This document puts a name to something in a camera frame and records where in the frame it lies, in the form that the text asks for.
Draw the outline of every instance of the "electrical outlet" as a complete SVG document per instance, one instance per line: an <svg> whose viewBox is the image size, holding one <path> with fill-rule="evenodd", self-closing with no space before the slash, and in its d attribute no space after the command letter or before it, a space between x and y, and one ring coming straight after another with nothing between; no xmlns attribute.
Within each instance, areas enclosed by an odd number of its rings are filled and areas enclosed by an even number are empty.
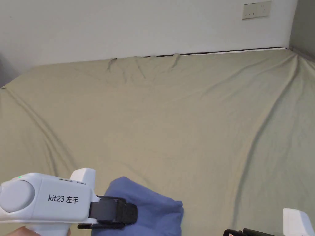
<svg viewBox="0 0 315 236"><path fill-rule="evenodd" d="M269 16L271 10L271 1L257 3L257 17Z"/></svg>
<svg viewBox="0 0 315 236"><path fill-rule="evenodd" d="M271 10L271 1L245 4L243 8L243 20L269 16Z"/></svg>
<svg viewBox="0 0 315 236"><path fill-rule="evenodd" d="M245 4L243 9L243 20L256 18L257 15L257 3Z"/></svg>

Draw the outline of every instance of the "blue cloth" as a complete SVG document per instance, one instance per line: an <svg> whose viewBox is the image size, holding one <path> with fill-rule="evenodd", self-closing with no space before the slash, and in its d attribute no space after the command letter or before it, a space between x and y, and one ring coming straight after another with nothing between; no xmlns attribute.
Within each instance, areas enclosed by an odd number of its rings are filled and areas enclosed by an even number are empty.
<svg viewBox="0 0 315 236"><path fill-rule="evenodd" d="M162 196L126 177L115 179L105 196L125 198L138 207L138 220L124 229L93 229L92 236L180 236L181 201Z"/></svg>

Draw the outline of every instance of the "white wall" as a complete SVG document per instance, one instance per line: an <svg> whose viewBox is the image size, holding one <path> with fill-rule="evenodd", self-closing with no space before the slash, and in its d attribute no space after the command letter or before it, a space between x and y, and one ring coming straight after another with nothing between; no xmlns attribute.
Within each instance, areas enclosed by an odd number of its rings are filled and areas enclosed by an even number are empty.
<svg viewBox="0 0 315 236"><path fill-rule="evenodd" d="M242 21L254 2L0 0L2 70L14 78L59 62L287 47L297 0L273 0L270 17Z"/></svg>

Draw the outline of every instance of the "white circular cap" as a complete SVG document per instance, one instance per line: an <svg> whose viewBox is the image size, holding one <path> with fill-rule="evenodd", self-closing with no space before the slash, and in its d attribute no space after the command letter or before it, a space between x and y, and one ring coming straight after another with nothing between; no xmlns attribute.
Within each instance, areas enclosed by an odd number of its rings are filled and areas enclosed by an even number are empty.
<svg viewBox="0 0 315 236"><path fill-rule="evenodd" d="M15 212L27 207L34 199L35 189L27 181L17 180L0 190L0 207L6 212Z"/></svg>

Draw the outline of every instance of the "human hand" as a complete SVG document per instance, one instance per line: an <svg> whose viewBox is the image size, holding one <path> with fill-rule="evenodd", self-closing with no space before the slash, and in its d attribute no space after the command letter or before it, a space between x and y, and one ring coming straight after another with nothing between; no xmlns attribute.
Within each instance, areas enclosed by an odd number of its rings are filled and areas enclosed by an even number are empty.
<svg viewBox="0 0 315 236"><path fill-rule="evenodd" d="M70 229L68 230L67 236L71 235ZM16 229L15 231L8 233L6 236L40 236L32 230L27 229L25 226Z"/></svg>

